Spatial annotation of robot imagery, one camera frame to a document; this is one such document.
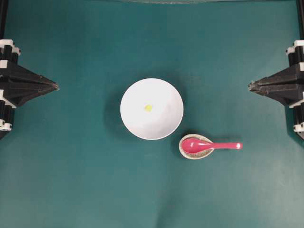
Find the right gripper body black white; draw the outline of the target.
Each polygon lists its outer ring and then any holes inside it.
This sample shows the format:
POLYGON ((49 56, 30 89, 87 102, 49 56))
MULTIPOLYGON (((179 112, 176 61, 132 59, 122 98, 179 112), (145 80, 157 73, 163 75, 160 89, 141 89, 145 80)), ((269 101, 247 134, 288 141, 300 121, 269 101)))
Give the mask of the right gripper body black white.
POLYGON ((304 41, 295 40, 293 45, 286 50, 289 67, 294 70, 296 85, 295 98, 288 104, 293 110, 293 131, 304 138, 304 41))

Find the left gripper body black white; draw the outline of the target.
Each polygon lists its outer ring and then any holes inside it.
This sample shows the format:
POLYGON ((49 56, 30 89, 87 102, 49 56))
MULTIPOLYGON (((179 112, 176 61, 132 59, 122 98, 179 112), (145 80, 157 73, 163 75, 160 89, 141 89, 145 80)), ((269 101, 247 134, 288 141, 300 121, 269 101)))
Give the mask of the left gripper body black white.
POLYGON ((0 40, 0 139, 13 128, 16 105, 5 98, 9 92, 9 63, 16 64, 21 50, 12 39, 0 40))

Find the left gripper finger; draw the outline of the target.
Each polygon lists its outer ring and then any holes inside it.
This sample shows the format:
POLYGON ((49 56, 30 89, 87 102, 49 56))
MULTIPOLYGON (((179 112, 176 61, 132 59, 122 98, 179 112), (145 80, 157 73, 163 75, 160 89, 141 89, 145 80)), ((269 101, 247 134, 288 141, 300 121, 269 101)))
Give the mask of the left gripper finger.
POLYGON ((57 88, 56 82, 8 60, 4 60, 4 76, 12 81, 50 85, 57 88))
POLYGON ((4 89, 4 105, 17 108, 29 100, 56 90, 57 86, 8 87, 4 89))

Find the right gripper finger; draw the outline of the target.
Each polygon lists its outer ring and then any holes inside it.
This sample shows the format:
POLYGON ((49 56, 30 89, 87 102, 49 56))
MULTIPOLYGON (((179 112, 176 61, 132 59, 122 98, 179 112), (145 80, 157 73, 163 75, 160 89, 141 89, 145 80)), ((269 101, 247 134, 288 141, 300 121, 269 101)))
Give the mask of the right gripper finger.
POLYGON ((260 80, 253 81, 248 85, 248 88, 257 86, 274 86, 287 84, 302 84, 304 82, 304 63, 292 65, 282 71, 279 71, 271 76, 264 77, 260 80))
POLYGON ((276 100, 283 106, 295 107, 304 102, 304 91, 301 87, 252 87, 248 90, 276 100))

